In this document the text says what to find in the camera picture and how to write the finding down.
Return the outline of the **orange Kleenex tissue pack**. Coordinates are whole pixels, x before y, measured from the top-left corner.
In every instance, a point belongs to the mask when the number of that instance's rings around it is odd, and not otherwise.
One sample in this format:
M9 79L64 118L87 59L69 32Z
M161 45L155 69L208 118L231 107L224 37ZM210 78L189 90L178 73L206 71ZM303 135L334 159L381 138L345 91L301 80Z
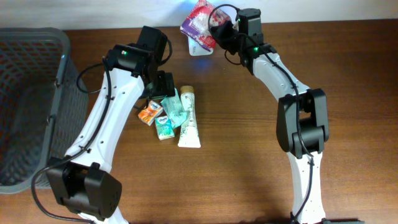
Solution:
M150 126L163 111L164 109L160 104L151 100L147 108L141 110L137 116L143 123Z

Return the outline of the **mint green wipes pouch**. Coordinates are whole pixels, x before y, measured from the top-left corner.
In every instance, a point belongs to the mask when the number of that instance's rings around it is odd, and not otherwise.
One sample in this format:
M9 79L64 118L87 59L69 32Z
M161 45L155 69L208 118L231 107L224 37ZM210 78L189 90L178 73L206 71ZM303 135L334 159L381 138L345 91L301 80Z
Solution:
M187 119L187 112L182 106L178 91L176 88L174 90L174 96L166 97L160 102L169 120L171 120L173 129L181 126Z

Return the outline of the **teal Kleenex tissue pack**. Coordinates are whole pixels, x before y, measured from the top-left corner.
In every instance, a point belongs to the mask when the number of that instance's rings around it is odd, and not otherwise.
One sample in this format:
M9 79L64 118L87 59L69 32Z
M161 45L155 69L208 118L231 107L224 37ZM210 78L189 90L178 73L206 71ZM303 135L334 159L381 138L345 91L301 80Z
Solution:
M156 118L155 127L157 136L161 141L175 137L172 122L167 116L159 116Z

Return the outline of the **red purple pad package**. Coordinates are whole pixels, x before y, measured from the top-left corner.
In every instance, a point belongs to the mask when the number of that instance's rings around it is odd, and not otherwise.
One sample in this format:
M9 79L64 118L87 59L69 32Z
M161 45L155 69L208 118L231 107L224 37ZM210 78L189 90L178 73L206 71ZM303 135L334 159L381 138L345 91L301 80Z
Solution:
M216 42L208 30L208 19L214 8L215 6L212 3L206 0L199 0L183 21L180 31L187 37L208 37L215 46Z

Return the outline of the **white leaf-print tube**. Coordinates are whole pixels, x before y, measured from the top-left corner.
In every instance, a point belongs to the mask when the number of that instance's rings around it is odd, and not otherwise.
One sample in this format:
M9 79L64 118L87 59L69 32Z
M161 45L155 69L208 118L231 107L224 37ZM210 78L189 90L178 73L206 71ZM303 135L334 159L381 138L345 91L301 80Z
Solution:
M180 128L178 147L201 148L198 134L197 119L195 114L194 88L189 85L181 87L180 100L187 118Z

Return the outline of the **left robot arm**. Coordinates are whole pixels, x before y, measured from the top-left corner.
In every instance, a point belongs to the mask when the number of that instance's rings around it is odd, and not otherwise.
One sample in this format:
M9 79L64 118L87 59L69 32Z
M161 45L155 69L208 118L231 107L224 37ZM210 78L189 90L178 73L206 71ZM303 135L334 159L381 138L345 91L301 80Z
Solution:
M127 222L118 207L122 184L110 174L113 156L136 101L175 94L172 74L159 70L171 46L162 31L144 26L136 43L109 50L100 63L102 87L83 129L63 159L40 171L57 203L78 215L76 222Z

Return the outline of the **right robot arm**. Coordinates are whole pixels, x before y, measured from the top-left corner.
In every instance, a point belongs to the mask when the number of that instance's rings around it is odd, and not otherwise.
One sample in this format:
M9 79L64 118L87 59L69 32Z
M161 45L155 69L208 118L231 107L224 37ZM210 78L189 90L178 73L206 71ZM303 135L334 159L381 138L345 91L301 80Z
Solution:
M263 82L278 102L276 135L292 171L291 223L331 223L323 209L320 166L329 139L325 92L300 82L264 42L261 11L236 8L234 22L208 25L216 43Z

